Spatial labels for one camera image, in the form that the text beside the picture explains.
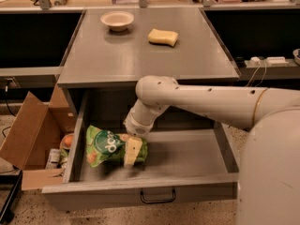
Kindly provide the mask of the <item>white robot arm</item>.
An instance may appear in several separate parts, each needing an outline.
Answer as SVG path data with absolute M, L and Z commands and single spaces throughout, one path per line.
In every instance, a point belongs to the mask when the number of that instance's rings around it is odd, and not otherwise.
M 128 133 L 143 137 L 174 106 L 249 131 L 240 158 L 237 225 L 300 225 L 300 92 L 180 85 L 145 76 L 136 84 Z

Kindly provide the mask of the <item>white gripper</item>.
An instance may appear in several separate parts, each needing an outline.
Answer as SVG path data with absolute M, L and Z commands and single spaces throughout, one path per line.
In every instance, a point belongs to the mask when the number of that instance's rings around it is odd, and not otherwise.
M 152 129 L 153 125 L 143 125 L 137 122 L 133 115 L 129 113 L 124 121 L 124 126 L 128 134 L 137 137 L 130 137 L 126 141 L 125 156 L 124 156 L 124 167 L 131 168 L 143 145 L 143 140 L 139 137 L 144 138 Z

